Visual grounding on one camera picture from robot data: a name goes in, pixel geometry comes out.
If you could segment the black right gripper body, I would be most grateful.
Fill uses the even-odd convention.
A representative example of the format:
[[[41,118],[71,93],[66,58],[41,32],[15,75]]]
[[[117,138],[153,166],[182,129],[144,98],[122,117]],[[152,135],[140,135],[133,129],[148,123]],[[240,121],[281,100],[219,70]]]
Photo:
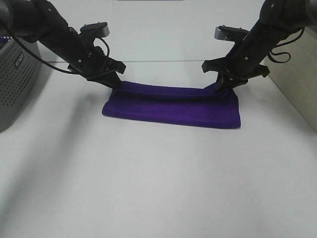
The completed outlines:
[[[248,56],[240,53],[228,54],[223,58],[204,61],[202,70],[204,73],[209,71],[222,73],[226,79],[249,80],[257,76],[266,77],[269,74],[269,69],[261,62],[267,55],[267,53]]]

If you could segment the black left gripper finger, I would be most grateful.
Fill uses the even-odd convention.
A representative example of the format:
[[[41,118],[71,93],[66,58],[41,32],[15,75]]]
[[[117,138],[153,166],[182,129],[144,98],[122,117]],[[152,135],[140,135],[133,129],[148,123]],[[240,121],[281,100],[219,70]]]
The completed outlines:
[[[105,75],[105,86],[116,89],[121,87],[122,81],[118,76],[118,73],[116,71],[109,71]]]

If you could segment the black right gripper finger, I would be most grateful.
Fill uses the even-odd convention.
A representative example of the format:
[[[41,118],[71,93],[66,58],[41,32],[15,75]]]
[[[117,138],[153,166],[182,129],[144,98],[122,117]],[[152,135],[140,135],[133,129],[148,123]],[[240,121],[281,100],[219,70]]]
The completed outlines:
[[[214,84],[214,90],[216,93],[223,92],[227,89],[226,87],[226,76],[223,75],[222,73],[219,73],[217,75],[216,82]]]
[[[224,89],[225,91],[232,90],[236,87],[245,85],[248,83],[247,79],[233,79],[229,78],[224,81]]]

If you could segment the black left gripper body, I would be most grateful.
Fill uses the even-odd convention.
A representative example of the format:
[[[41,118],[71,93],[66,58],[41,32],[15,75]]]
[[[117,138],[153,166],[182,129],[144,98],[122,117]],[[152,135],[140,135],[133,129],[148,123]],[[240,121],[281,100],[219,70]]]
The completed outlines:
[[[105,83],[107,72],[116,71],[123,74],[126,65],[121,61],[107,57],[100,47],[93,47],[87,55],[70,63],[67,68],[72,72],[81,73],[88,81]]]

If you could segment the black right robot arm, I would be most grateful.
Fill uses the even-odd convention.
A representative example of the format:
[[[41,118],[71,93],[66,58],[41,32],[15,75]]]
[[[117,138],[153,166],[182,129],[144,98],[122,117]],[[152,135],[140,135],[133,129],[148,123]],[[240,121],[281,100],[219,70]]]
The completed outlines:
[[[234,46],[225,57],[204,61],[202,70],[218,73],[216,92],[244,85],[257,76],[266,77],[269,69],[261,65],[262,60],[281,46],[280,41],[316,23],[315,0],[266,0],[251,30],[216,27],[214,37],[234,42]]]

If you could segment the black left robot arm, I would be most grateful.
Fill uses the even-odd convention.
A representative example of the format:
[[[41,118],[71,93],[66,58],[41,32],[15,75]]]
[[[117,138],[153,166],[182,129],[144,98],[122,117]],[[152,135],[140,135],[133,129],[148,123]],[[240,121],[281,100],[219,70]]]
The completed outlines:
[[[109,35],[107,22],[84,25],[80,32],[70,27],[67,21],[48,0],[2,0],[0,2],[0,34],[10,36],[36,60],[48,67],[51,64],[32,53],[24,44],[40,42],[68,63],[67,70],[53,67],[66,74],[80,75],[87,81],[116,89],[122,81],[126,66],[109,57],[95,46]]]

